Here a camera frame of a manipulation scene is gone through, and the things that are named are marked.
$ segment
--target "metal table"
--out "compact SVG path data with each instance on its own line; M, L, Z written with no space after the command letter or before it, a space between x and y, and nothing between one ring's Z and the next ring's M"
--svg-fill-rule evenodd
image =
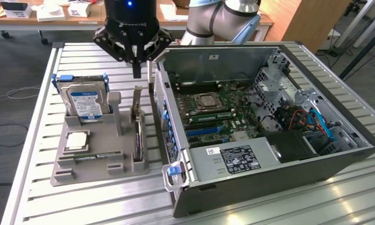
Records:
M296 42L283 44L375 134L375 110L305 46ZM3 225L375 224L375 154L325 182L190 217L174 218L171 198L161 174L161 153L147 89L142 93L142 105L147 112L150 174L52 187L50 176L66 109L50 85L51 74L99 75L106 72L111 90L122 92L122 110L127 110L134 86L147 87L146 78L133 79L131 71L94 43L67 43L64 47L52 49ZM292 76L302 88L310 87L294 68Z

